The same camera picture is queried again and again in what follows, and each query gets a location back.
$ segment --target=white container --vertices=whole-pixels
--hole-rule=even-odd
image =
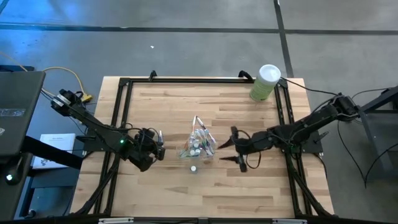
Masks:
[[[268,98],[280,79],[280,70],[275,65],[263,65],[254,81],[250,97],[254,101],[263,101]]]

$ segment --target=laptop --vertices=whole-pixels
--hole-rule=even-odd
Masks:
[[[19,153],[45,72],[0,72],[0,163]]]

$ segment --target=wooden table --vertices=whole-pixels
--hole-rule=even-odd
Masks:
[[[95,116],[110,124],[120,77],[104,77]],[[304,85],[303,79],[291,79]],[[128,122],[138,128],[162,130],[165,159],[148,171],[121,161],[112,216],[132,217],[294,217],[284,155],[273,148],[262,152],[258,169],[241,173],[237,164],[219,158],[236,155],[234,147],[216,152],[211,162],[202,162],[198,174],[191,174],[189,162],[177,157],[176,147],[187,140],[192,119],[199,116],[218,143],[230,135],[230,127],[253,132],[278,125],[275,97],[261,103],[249,97],[249,84],[135,83]],[[289,84],[295,119],[310,112],[305,90]],[[121,102],[119,116],[124,102]],[[71,211],[78,210],[91,196],[100,179],[104,153],[95,152],[83,161]],[[257,154],[249,156],[256,165]],[[321,162],[304,154],[307,184],[314,196],[333,213],[328,183]],[[298,187],[300,208],[304,211]],[[104,191],[102,207],[108,190]]]

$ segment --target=gray floor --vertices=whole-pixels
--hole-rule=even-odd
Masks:
[[[398,30],[398,2],[393,0],[280,0],[286,29]],[[10,0],[0,14],[2,23],[132,27],[277,28],[271,0]],[[240,70],[256,74],[266,63],[277,65],[286,76],[278,34],[209,34],[151,32],[0,31],[0,50],[38,70],[63,66],[80,74],[86,91],[98,95],[105,75],[235,77]],[[288,35],[295,77],[308,87],[346,95],[370,88],[398,84],[398,36]],[[10,64],[0,58],[0,64]],[[49,72],[45,87],[77,90],[74,77]],[[379,93],[355,98],[362,105]],[[328,95],[308,92],[311,107]],[[322,141],[328,183],[337,215],[397,222],[398,181],[371,182],[367,189],[344,150],[336,123],[323,128]],[[28,134],[79,133],[68,118],[54,112],[40,98]],[[341,124],[346,144],[362,170],[372,158],[361,126]],[[68,200],[45,193],[57,201],[40,215],[59,215]],[[39,208],[40,201],[32,208]]]

